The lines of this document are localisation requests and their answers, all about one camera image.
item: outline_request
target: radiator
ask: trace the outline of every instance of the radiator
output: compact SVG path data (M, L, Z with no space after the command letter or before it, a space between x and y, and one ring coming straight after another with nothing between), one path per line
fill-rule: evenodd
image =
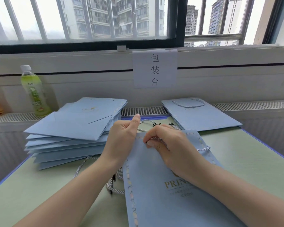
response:
M284 100L241 103L216 103L217 109L240 121L242 128L284 155ZM167 115L162 106L125 108L121 117L140 113ZM26 157L25 129L40 118L33 113L14 113L0 117L0 180L18 166Z

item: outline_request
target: person's right hand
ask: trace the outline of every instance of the person's right hand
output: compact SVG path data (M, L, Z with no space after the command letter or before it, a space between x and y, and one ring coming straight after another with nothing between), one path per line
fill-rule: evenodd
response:
M162 139L167 146L152 137ZM200 187L211 164L189 142L185 133L169 125L156 125L146 133L143 142L148 148L155 148L176 175Z

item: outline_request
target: desk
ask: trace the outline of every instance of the desk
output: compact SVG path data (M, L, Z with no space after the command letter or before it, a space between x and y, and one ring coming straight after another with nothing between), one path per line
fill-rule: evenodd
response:
M172 120L155 120L169 123ZM149 129L149 124L140 128ZM284 199L284 158L240 128L200 133L224 168ZM95 160L88 160L82 170ZM15 224L67 184L82 160L39 171L29 158L0 185L0 227ZM122 181L114 187L124 189ZM82 227L127 227L125 197L104 187L81 223Z

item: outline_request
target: fingernail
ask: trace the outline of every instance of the fingernail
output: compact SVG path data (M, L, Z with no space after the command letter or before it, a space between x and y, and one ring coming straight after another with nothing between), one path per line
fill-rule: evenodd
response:
M146 142L146 144L147 144L148 146L155 147L155 142L152 141L152 140L148 140L148 141Z
M141 118L141 116L140 116L140 114L135 114L135 116L134 117L137 117L137 118Z

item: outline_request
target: person's right arm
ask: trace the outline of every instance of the person's right arm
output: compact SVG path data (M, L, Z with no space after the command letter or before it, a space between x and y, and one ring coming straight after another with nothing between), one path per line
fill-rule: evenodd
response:
M152 137L163 139L168 149ZM163 124L149 130L143 141L175 174L214 196L248 227L284 227L284 200L210 164L183 132Z

